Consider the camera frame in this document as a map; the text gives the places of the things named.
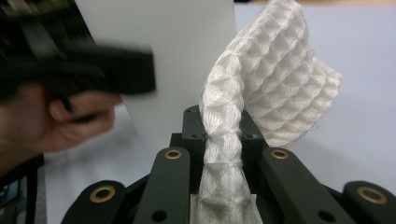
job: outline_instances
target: black metal bracket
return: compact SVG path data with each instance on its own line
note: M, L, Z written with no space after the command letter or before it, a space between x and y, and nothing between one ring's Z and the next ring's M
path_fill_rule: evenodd
M240 128L243 170L263 223L396 223L396 197L386 189L363 181L346 184L342 193L327 188L292 152L268 147L246 111ZM184 112L182 133L172 134L150 175L128 188L108 181L88 187L63 224L189 223L190 195L198 192L204 153L205 131L193 106ZM120 189L109 197L104 187L112 183ZM92 195L108 199L97 203Z

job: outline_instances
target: human hand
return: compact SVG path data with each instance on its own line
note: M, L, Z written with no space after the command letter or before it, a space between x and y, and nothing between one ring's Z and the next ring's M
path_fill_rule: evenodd
M0 102L0 144L35 152L50 152L76 146L109 130L114 122L118 94L85 91L69 98L68 112L59 99L50 99L35 83L20 86L13 99ZM87 122L75 122L94 114Z

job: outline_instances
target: white table surface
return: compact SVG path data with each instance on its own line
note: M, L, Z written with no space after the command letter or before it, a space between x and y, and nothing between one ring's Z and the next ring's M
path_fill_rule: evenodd
M236 5L237 29L262 7ZM344 80L332 107L291 149L329 187L365 180L396 194L396 7L304 7L304 13L316 56ZM154 158L118 107L113 131L46 155L48 223L60 223L90 184L112 179L128 186L149 172Z

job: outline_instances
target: finger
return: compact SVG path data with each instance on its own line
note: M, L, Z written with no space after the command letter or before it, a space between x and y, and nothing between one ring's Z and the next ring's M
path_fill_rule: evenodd
M58 121L78 119L100 111L108 110L122 103L119 94L103 91L85 91L69 98L70 105L65 107L61 99L49 105L49 112Z
M60 132L72 142L83 142L110 130L114 125L114 109L98 113L90 122L69 122L60 127Z

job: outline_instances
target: white knitted tube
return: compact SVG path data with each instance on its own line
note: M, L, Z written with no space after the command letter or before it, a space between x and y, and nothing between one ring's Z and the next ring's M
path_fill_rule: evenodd
M244 109L271 147L287 147L319 119L341 74L313 56L300 5L274 0L231 42L203 87L207 132L197 223L261 223L242 172Z

